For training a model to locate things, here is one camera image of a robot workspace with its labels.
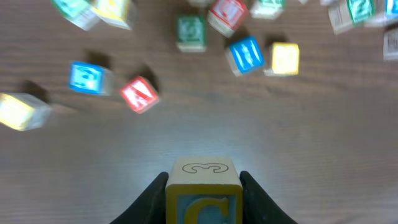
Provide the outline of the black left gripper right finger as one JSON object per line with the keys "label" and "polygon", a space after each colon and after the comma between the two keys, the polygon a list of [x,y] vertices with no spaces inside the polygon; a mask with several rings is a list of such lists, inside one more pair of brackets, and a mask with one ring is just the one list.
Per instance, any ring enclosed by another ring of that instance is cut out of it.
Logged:
{"label": "black left gripper right finger", "polygon": [[248,171],[242,171],[239,179],[243,186],[243,224],[297,224]]}

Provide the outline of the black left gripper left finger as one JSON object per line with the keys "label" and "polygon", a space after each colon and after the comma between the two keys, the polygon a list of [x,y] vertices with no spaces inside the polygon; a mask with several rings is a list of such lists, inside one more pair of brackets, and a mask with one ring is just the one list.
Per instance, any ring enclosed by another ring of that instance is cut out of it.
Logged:
{"label": "black left gripper left finger", "polygon": [[168,178],[167,172],[161,172],[110,224],[166,224],[165,186]]}

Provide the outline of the yellow C block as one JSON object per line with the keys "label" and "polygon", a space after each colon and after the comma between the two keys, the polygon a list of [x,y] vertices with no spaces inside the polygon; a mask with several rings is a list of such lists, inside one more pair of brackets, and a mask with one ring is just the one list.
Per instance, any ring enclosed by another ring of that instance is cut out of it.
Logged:
{"label": "yellow C block", "polygon": [[227,157],[180,157],[165,186],[165,222],[243,222],[243,186]]}

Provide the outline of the yellow O block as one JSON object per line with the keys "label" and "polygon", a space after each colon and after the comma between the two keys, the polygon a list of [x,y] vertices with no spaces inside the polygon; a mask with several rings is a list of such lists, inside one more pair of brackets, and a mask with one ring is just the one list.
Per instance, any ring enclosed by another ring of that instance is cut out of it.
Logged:
{"label": "yellow O block", "polygon": [[286,77],[299,74],[299,45],[291,42],[274,42],[269,48],[269,63],[264,73],[269,77]]}

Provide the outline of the green R block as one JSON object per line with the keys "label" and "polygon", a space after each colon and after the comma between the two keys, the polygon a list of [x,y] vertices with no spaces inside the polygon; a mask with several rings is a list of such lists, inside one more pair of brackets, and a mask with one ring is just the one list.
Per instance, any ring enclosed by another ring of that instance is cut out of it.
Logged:
{"label": "green R block", "polygon": [[284,0],[254,0],[250,9],[253,18],[276,19],[284,11]]}

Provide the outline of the blue L block front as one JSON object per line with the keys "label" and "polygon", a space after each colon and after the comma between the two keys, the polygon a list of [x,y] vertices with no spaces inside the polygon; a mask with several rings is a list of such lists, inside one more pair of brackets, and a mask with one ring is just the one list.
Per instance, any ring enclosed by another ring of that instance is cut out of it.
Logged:
{"label": "blue L block front", "polygon": [[397,60],[397,28],[391,29],[384,34],[383,58],[384,60]]}

